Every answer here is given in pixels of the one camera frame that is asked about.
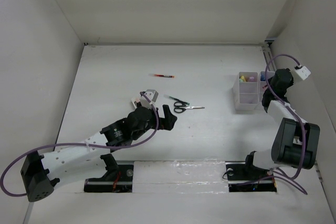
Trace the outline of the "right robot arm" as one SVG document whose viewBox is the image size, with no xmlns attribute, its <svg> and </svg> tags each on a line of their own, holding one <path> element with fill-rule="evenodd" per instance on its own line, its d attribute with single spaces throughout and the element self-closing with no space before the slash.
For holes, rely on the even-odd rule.
<svg viewBox="0 0 336 224">
<path fill-rule="evenodd" d="M 270 158 L 275 164 L 311 169 L 316 160 L 320 127 L 297 116 L 286 98 L 287 89 L 295 79 L 291 71 L 278 69 L 273 76 L 265 74 L 266 89 L 262 95 L 262 106 L 266 113 L 279 123 Z"/>
</svg>

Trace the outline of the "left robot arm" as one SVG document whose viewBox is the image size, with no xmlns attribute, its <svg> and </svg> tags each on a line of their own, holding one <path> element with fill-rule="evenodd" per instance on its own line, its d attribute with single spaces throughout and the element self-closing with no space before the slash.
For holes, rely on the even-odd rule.
<svg viewBox="0 0 336 224">
<path fill-rule="evenodd" d="M 28 201 L 40 201 L 59 187 L 85 179 L 89 172 L 93 180 L 112 182 L 112 189 L 119 189 L 122 171 L 112 153 L 131 146 L 148 130 L 172 130 L 177 117 L 166 104 L 163 112 L 160 118 L 157 111 L 140 106 L 84 141 L 64 144 L 45 154 L 28 154 L 20 172 Z"/>
</svg>

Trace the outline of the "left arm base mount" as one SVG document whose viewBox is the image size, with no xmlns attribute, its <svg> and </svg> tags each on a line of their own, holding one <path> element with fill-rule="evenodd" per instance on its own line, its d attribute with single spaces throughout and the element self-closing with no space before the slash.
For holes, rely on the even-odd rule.
<svg viewBox="0 0 336 224">
<path fill-rule="evenodd" d="M 105 173 L 99 177 L 87 178 L 86 193 L 131 193 L 133 187 L 134 161 L 117 162 L 112 154 L 101 155 Z"/>
</svg>

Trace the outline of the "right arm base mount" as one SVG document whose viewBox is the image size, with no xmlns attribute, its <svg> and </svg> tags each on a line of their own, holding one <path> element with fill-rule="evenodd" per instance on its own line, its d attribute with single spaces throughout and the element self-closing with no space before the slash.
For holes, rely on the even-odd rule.
<svg viewBox="0 0 336 224">
<path fill-rule="evenodd" d="M 244 161 L 228 161 L 222 179 L 228 181 L 230 193 L 277 192 L 272 178 L 257 181 L 268 176 L 268 170 L 253 165 L 254 152 L 248 154 Z"/>
</svg>

